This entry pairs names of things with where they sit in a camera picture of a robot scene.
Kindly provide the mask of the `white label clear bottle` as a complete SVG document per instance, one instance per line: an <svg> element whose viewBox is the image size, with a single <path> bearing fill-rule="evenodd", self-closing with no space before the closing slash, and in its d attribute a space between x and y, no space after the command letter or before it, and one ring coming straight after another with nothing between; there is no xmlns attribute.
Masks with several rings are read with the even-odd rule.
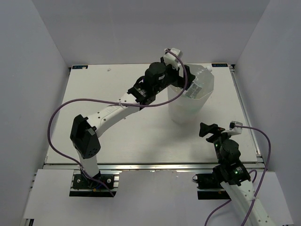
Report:
<svg viewBox="0 0 301 226"><path fill-rule="evenodd" d="M185 96L193 99L201 99L205 95L213 92L214 76L211 66L190 64L190 72L196 76Z"/></svg>

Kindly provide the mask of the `translucent white bin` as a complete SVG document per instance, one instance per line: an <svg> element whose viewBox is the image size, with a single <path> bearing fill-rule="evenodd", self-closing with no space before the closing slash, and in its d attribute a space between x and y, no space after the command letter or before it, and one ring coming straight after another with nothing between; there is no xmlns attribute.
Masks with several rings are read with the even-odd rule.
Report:
<svg viewBox="0 0 301 226"><path fill-rule="evenodd" d="M188 64L196 78L186 91L168 104L171 119L184 124L193 121L214 90L214 76L211 66Z"/></svg>

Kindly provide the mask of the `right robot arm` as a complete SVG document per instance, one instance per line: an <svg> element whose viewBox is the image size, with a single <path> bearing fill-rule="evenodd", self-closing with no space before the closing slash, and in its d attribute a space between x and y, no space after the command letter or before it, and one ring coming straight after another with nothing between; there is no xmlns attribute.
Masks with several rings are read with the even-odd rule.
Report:
<svg viewBox="0 0 301 226"><path fill-rule="evenodd" d="M258 186L253 186L250 172L240 160L239 144L232 140L232 136L240 135L246 128L240 122L232 121L229 129L219 127L217 124L200 124L200 137L214 145L218 164L211 174L196 174L193 182L198 189L209 192L211 189L222 188L228 195L229 202L236 207L243 226L274 226L275 222L267 213L260 199L259 189L262 185L266 171L262 172Z"/></svg>

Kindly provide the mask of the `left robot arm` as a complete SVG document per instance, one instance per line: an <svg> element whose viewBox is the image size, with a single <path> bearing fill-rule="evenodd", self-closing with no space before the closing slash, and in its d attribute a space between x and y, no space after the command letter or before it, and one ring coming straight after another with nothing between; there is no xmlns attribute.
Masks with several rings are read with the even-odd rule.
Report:
<svg viewBox="0 0 301 226"><path fill-rule="evenodd" d="M90 188L99 184L101 173L97 166L96 155L101 149L99 137L110 127L127 116L142 110L155 101L156 95L172 85L176 88L188 89L196 78L189 66L184 66L183 76L179 67L172 67L163 62L150 64L144 76L126 94L119 99L117 105L109 105L103 110L88 117L78 115L74 118L70 139L78 152L82 166L83 182Z"/></svg>

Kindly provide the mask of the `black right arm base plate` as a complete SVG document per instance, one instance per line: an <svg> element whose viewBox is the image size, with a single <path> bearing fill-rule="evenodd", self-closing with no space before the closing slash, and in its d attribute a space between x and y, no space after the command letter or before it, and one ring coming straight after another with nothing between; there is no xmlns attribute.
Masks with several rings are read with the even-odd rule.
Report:
<svg viewBox="0 0 301 226"><path fill-rule="evenodd" d="M228 193L209 173L196 174L192 181L197 184L199 200L230 200Z"/></svg>

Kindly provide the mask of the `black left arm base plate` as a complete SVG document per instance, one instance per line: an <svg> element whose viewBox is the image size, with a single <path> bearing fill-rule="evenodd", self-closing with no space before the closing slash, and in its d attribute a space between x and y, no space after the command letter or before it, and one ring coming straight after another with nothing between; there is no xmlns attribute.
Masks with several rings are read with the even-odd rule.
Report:
<svg viewBox="0 0 301 226"><path fill-rule="evenodd" d="M119 175L101 174L98 180L102 181L108 189L103 184L90 180L81 173L74 173L69 196L113 198L117 192Z"/></svg>

